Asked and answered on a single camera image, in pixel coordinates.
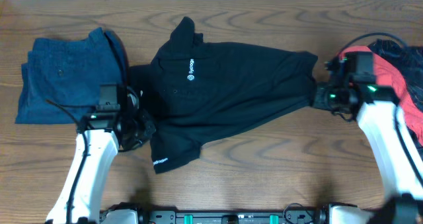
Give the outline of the black polo shirt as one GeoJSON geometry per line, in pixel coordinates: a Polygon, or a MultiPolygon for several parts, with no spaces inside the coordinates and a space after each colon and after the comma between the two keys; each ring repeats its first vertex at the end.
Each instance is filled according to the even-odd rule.
{"type": "Polygon", "coordinates": [[[133,90],[153,117],[157,174],[199,158],[231,137],[311,104],[317,56],[236,42],[205,42],[184,17],[147,65],[130,68],[133,90]]]}

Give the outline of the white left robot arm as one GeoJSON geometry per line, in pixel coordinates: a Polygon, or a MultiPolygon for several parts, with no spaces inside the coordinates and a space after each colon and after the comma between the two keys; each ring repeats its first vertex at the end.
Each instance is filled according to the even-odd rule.
{"type": "Polygon", "coordinates": [[[116,155],[140,148],[156,131],[140,102],[142,95],[124,85],[101,86],[98,104],[75,123],[75,154],[47,223],[136,224],[147,219],[136,204],[123,202],[100,209],[116,155]]]}

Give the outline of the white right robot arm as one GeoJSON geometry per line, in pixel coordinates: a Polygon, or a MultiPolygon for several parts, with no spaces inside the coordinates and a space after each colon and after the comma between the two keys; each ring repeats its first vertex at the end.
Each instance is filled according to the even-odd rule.
{"type": "Polygon", "coordinates": [[[313,107],[334,115],[351,114],[365,134],[383,182],[385,203],[376,211],[328,206],[327,223],[417,223],[422,220],[422,158],[391,87],[329,83],[317,86],[313,107]]]}

